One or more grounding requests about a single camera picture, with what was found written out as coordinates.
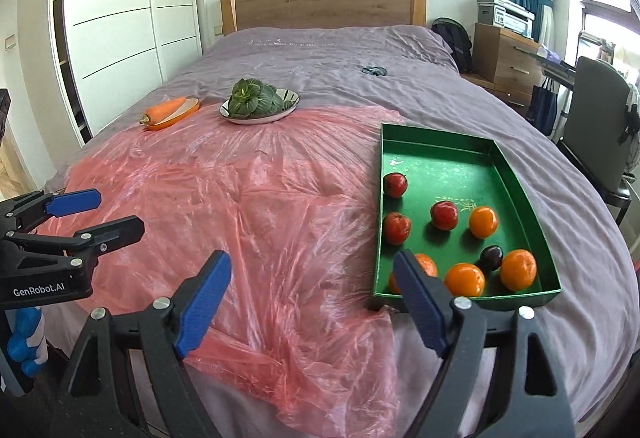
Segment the blue white gloved left hand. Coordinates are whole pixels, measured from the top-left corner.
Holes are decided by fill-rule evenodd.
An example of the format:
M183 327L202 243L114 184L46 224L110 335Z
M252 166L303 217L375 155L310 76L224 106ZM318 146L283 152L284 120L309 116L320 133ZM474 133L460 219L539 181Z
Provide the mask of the blue white gloved left hand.
M22 373L34 378L48 360L44 337L44 315L40 307L6 311L11 335L6 344L9 359L21 366Z

